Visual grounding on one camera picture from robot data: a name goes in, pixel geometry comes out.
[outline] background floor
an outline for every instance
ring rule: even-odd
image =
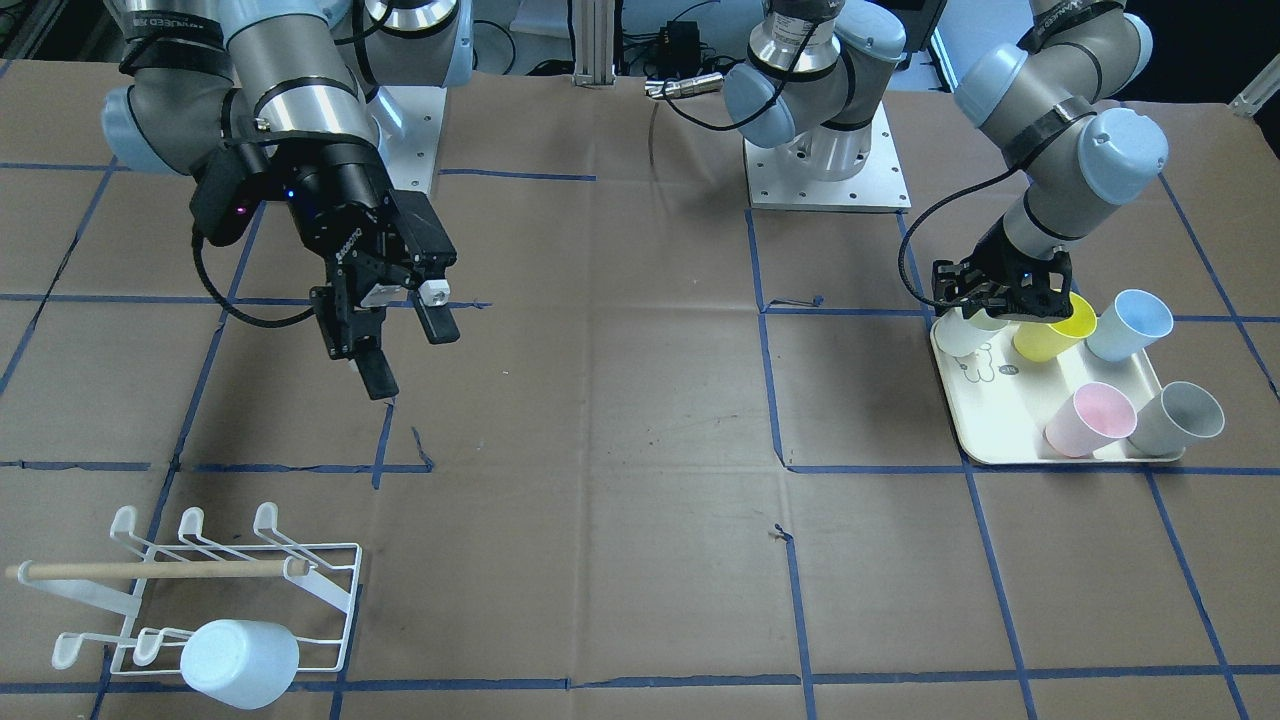
[[[362,543],[348,666],[259,716],[1280,716],[1280,165],[1225,108],[1137,106],[1169,170],[1075,259],[1098,306],[1169,301],[1156,370],[1217,395],[1226,433],[1175,465],[984,468],[895,269],[918,209],[1002,169],[945,95],[886,100],[916,210],[812,215],[749,210],[740,141],[636,81],[477,77],[434,196],[463,340],[393,311],[384,404],[311,324],[204,296],[189,181],[101,141],[123,83],[0,65],[0,562],[124,560],[105,529],[127,503],[163,541],[188,506],[229,541],[273,500],[297,539]],[[940,214],[918,269],[1021,182]],[[278,208],[210,255],[261,314],[321,279]],[[157,585],[148,620],[317,621],[230,587]],[[243,715],[49,666],[109,614],[14,583],[0,607],[3,717]]]

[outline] pink cup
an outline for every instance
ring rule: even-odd
[[[1106,383],[1080,386],[1044,428],[1044,439],[1068,457],[1084,457],[1126,438],[1138,427],[1133,404]]]

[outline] drying rack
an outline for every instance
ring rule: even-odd
[[[178,667],[152,667],[163,648],[180,648],[195,633],[183,628],[134,625],[151,579],[160,578],[283,578],[324,601],[343,615],[338,638],[297,637],[302,646],[337,648],[328,666],[300,666],[300,673],[335,673],[342,669],[351,643],[360,582],[361,548],[357,543],[300,543],[278,529],[279,509],[264,502],[253,515],[253,534],[262,544],[223,544],[204,536],[205,512],[188,507],[178,524],[177,544],[157,544],[136,532],[138,511],[120,507],[111,521],[110,538],[138,557],[133,562],[40,564],[26,561],[6,575],[19,583],[92,605],[124,618],[119,634],[61,633],[54,642],[52,665],[70,667],[86,642],[114,646],[111,673],[123,676],[178,675]],[[132,592],[95,580],[133,579]],[[132,661],[125,667],[125,661]]]

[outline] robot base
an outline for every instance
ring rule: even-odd
[[[861,172],[846,181],[819,181],[787,146],[745,142],[751,206],[762,210],[896,213],[911,206],[884,106],[872,119],[872,151]]]
[[[381,131],[378,154],[397,190],[431,195],[444,127],[444,100],[443,87],[383,86],[369,104]]]

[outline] yellow cup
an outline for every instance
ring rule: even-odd
[[[1023,323],[1014,333],[1014,347],[1033,363],[1047,363],[1093,334],[1097,327],[1093,306],[1073,292],[1070,318],[1056,323]]]

